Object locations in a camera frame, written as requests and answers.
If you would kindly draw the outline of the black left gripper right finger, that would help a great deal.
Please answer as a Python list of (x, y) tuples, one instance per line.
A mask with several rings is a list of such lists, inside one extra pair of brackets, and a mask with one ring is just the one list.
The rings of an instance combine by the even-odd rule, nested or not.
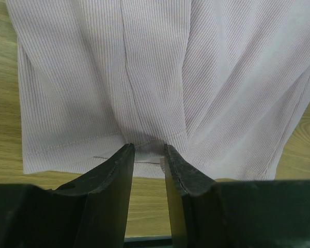
[(215, 181), (164, 146), (164, 172), (173, 247), (227, 247)]

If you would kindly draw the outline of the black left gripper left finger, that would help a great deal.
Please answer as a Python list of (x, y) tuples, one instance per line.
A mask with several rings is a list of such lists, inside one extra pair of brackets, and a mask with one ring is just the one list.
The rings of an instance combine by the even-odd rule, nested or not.
[(126, 144), (104, 163), (48, 190), (53, 202), (45, 247), (123, 247), (135, 148)]

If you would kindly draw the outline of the pink ribbed tank top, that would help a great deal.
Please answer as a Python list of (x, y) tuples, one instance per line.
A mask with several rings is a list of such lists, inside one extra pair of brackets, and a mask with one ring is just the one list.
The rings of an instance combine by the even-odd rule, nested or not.
[(310, 1), (7, 1), (23, 172), (83, 174), (128, 143), (207, 176), (273, 179), (310, 102)]

